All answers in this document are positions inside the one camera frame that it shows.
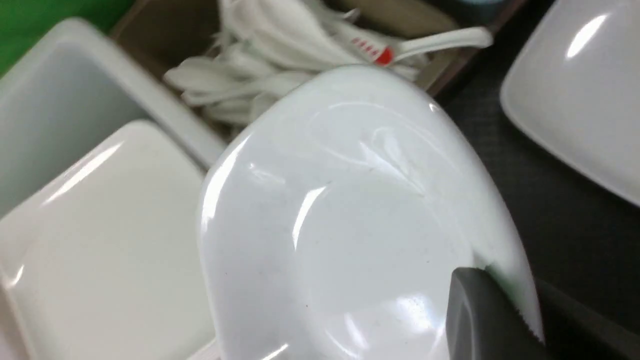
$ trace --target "plastic cutlery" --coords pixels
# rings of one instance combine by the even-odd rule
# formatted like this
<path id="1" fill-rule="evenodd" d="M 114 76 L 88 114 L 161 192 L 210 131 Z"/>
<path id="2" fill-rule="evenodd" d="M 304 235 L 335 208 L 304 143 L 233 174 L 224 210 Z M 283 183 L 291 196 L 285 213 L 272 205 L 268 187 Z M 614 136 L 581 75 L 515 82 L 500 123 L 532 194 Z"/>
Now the plastic cutlery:
<path id="1" fill-rule="evenodd" d="M 202 106 L 236 97 L 253 96 L 262 92 L 280 98 L 312 77 L 306 72 L 283 71 L 224 91 L 209 92 L 208 94 L 184 92 L 182 99 L 190 106 Z"/>
<path id="2" fill-rule="evenodd" d="M 282 0 L 257 0 L 264 12 L 266 30 L 287 40 L 315 58 L 333 65 L 362 63 L 362 60 L 341 47 L 324 30 L 318 18 L 302 2 Z"/>
<path id="3" fill-rule="evenodd" d="M 251 48 L 244 42 L 231 45 L 224 52 L 224 57 L 229 66 L 247 77 L 263 78 L 279 71 L 263 57 L 253 54 Z"/>
<path id="4" fill-rule="evenodd" d="M 281 64 L 285 67 L 295 65 L 294 69 L 322 71 L 340 65 L 364 63 L 337 44 L 314 14 L 298 1 L 240 0 L 232 3 L 225 14 L 232 31 L 243 40 L 257 42 L 254 46 L 270 60 L 281 60 L 279 54 L 273 54 L 273 49 L 286 52 L 286 58 L 295 54 L 293 58 L 296 61 Z M 264 42 L 269 42 L 271 49 L 266 49 Z"/>
<path id="5" fill-rule="evenodd" d="M 249 122 L 256 121 L 260 115 L 269 110 L 278 100 L 280 100 L 279 97 L 267 93 L 258 94 L 258 96 L 254 97 L 253 100 L 251 100 Z"/>
<path id="6" fill-rule="evenodd" d="M 164 81 L 179 90 L 192 92 L 220 91 L 239 84 L 224 68 L 218 68 L 211 60 L 200 58 L 187 59 L 170 69 L 164 74 Z"/>
<path id="7" fill-rule="evenodd" d="M 484 48 L 493 44 L 493 35 L 483 27 L 466 28 L 431 35 L 429 37 L 407 40 L 396 44 L 394 61 L 400 61 L 416 54 L 429 53 L 453 47 Z"/>
<path id="8" fill-rule="evenodd" d="M 483 27 L 466 28 L 406 41 L 393 41 L 377 36 L 347 22 L 334 22 L 335 36 L 367 57 L 369 61 L 387 66 L 411 56 L 453 47 L 488 47 L 493 36 Z"/>
<path id="9" fill-rule="evenodd" d="M 329 63 L 322 62 L 297 49 L 283 44 L 280 39 L 271 34 L 256 30 L 251 39 L 251 44 L 265 58 L 285 68 L 295 70 L 325 71 L 333 68 Z"/>

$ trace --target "green background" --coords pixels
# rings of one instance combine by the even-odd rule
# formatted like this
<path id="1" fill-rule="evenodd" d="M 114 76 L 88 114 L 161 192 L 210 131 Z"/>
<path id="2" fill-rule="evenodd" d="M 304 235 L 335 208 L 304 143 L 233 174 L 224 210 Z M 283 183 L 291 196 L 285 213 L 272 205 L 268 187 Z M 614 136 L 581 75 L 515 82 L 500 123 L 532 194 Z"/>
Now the green background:
<path id="1" fill-rule="evenodd" d="M 0 0 L 0 77 L 55 24 L 82 17 L 107 32 L 134 0 Z"/>

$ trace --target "white plate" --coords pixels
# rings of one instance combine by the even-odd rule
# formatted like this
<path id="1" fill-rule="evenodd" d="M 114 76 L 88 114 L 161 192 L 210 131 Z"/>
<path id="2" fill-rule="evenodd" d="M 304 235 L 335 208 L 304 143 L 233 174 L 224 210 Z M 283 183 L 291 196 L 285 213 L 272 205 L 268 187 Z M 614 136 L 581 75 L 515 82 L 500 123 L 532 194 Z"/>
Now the white plate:
<path id="1" fill-rule="evenodd" d="M 183 360 L 214 337 L 203 178 L 132 122 L 0 220 L 2 284 L 32 360 Z"/>
<path id="2" fill-rule="evenodd" d="M 205 182 L 200 249 L 226 360 L 448 359 L 457 266 L 490 265 L 542 337 L 491 179 L 448 116 L 385 70 L 301 86 Z"/>
<path id="3" fill-rule="evenodd" d="M 640 206 L 640 1 L 556 1 L 509 71 L 507 116 Z"/>

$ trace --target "dark countertop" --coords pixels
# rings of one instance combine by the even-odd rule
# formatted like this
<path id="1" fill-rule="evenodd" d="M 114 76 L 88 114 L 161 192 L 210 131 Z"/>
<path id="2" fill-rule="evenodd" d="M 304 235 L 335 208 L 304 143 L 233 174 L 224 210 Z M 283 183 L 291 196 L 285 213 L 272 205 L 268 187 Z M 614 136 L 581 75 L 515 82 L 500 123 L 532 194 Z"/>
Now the dark countertop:
<path id="1" fill-rule="evenodd" d="M 500 107 L 502 80 L 551 2 L 525 6 L 439 101 L 493 177 L 534 275 L 640 334 L 640 208 L 538 147 Z"/>

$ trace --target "white ceramic bowl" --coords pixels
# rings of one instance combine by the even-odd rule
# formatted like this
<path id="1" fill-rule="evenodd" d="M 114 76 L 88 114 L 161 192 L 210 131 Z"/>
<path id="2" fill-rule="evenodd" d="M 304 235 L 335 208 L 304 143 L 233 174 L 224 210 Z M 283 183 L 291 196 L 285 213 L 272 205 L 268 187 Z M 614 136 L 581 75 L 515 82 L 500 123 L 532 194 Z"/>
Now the white ceramic bowl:
<path id="1" fill-rule="evenodd" d="M 534 141 L 640 206 L 638 18 L 639 1 L 556 1 L 500 99 Z"/>
<path id="2" fill-rule="evenodd" d="M 448 359 L 458 266 L 490 266 L 542 338 L 489 175 L 438 105 L 385 70 L 333 70 L 276 103 L 210 171 L 200 226 L 225 360 Z"/>

